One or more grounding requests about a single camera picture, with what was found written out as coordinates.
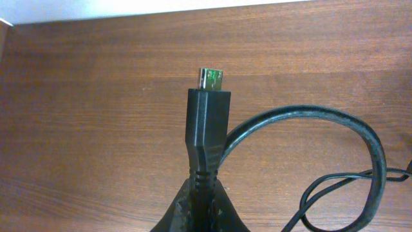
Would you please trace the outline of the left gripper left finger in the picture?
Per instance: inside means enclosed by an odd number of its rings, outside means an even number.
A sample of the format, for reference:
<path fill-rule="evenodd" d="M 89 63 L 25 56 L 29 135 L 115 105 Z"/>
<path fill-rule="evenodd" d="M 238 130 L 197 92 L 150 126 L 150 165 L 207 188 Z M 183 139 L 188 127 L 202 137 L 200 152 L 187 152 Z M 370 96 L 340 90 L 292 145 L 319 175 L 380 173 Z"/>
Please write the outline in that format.
<path fill-rule="evenodd" d="M 151 232 L 188 232 L 191 229 L 190 180 L 179 189 L 164 216 Z"/>

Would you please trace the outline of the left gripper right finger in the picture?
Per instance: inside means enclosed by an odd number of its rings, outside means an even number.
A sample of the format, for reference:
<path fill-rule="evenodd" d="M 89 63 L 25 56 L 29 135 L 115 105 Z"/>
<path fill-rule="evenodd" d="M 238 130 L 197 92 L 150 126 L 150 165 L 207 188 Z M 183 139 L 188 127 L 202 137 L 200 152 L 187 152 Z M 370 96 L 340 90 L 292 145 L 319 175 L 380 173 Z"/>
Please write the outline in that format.
<path fill-rule="evenodd" d="M 214 191 L 214 227 L 217 232 L 250 232 L 237 214 L 222 183 L 217 180 Z"/>

